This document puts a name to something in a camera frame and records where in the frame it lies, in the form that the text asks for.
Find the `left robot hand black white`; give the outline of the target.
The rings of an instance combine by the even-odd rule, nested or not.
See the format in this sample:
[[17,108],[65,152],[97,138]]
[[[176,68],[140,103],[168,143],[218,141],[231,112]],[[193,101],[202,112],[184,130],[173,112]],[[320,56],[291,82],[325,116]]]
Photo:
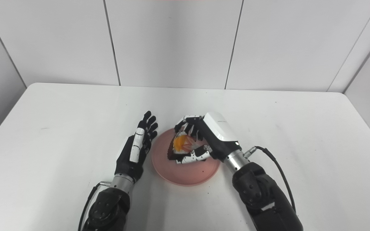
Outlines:
[[151,149],[152,141],[158,135],[156,116],[151,111],[144,114],[135,133],[127,138],[116,161],[116,176],[127,176],[136,183],[144,172],[143,164]]

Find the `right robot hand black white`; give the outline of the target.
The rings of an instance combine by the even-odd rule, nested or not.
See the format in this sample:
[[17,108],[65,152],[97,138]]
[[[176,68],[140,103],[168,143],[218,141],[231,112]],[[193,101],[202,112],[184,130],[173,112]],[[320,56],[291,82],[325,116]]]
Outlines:
[[217,112],[186,115],[176,124],[174,132],[171,151],[176,155],[176,164],[205,161],[210,157],[224,161],[230,154],[242,151],[229,123]]

